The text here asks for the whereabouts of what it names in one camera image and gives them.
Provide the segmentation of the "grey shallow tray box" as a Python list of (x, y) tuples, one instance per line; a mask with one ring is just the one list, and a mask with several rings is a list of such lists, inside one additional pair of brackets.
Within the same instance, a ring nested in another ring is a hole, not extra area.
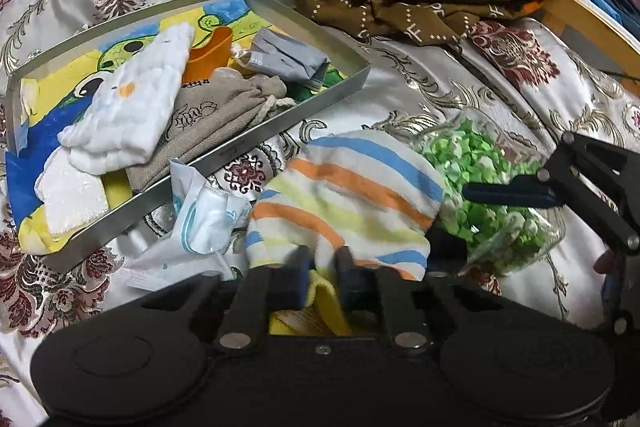
[(31, 58), (6, 87), (6, 183), (23, 253), (68, 272), (212, 174), (359, 91), (369, 63), (276, 0), (174, 0)]

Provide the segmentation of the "bag of green stars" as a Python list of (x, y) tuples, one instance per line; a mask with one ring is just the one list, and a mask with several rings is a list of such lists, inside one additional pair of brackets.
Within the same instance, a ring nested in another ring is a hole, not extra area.
[(463, 239), (469, 265), (509, 275), (542, 259), (565, 236), (560, 210), (537, 185), (544, 156), (476, 109), (410, 141), (442, 175), (436, 225)]

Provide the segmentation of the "white gauze baby towel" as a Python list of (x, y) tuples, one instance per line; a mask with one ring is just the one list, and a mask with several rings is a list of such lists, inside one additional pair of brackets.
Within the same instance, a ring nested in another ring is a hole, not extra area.
[(102, 82), (81, 120), (58, 132), (70, 165), (102, 176), (151, 159), (174, 110), (194, 35), (188, 23), (168, 27)]

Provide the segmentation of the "packaged face mask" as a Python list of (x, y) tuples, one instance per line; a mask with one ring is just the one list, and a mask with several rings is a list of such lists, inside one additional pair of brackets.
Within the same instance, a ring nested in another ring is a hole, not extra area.
[(193, 275), (210, 272), (233, 280), (241, 259), (227, 254), (232, 232), (246, 225), (250, 202), (213, 187), (193, 167), (169, 163), (174, 226), (141, 255), (125, 263), (125, 284), (159, 291)]

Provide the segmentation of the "colourful cartoon cloth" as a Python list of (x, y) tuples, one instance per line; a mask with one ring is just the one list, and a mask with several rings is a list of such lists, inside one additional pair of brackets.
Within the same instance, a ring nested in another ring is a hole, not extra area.
[(23, 104), (20, 127), (6, 154), (9, 202), (24, 253), (47, 256), (62, 251), (73, 234), (53, 237), (44, 220), (43, 203), (34, 191), (44, 163), (58, 148), (58, 132), (84, 116), (93, 95), (115, 69), (153, 41), (161, 31), (180, 23), (194, 30), (191, 63), (186, 83), (205, 80), (216, 67), (232, 65), (232, 49), (248, 49), (263, 27), (303, 42), (303, 20), (277, 5), (272, 13), (268, 0), (210, 0), (187, 8), (160, 8), (160, 14), (130, 20), (113, 31), (78, 46), (56, 48), (50, 60), (21, 79)]

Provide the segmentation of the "black dark garment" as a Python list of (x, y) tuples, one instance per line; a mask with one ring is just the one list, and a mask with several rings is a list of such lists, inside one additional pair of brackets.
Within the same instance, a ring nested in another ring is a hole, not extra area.
[(427, 258), (427, 272), (458, 274), (468, 262), (468, 244), (442, 228), (431, 227), (425, 233), (431, 246)]

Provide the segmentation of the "yellow striped small towel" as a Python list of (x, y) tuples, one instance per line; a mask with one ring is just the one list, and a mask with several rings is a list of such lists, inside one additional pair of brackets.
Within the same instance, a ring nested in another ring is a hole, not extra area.
[(270, 334), (354, 335), (337, 300), (335, 251), (347, 247), (356, 265), (390, 267), (405, 280), (422, 280), (431, 252), (425, 233), (444, 194), (432, 164), (383, 131), (309, 142), (267, 183), (248, 221), (251, 267), (280, 265), (299, 246), (314, 260), (302, 309), (271, 314)]

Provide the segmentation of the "white fluffy towel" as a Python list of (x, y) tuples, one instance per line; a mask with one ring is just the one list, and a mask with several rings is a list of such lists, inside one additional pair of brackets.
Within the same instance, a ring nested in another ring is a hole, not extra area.
[(108, 211), (103, 183), (70, 163), (70, 151), (56, 148), (44, 163), (34, 191), (43, 203), (44, 220), (53, 237), (91, 225)]

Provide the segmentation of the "beige drawstring pouch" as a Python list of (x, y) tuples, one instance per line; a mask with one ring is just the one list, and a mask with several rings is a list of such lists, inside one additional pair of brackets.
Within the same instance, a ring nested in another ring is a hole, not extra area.
[(131, 190), (142, 192), (167, 176), (171, 159), (187, 164), (295, 105), (279, 77), (245, 78), (230, 67), (185, 84), (151, 159), (126, 169)]

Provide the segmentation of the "grey folded cloth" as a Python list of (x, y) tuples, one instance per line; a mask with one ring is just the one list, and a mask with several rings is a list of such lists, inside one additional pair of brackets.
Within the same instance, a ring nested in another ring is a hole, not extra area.
[(234, 60), (250, 72), (312, 90), (322, 87), (329, 67), (329, 57), (322, 51), (267, 27), (256, 32), (248, 49), (236, 51)]

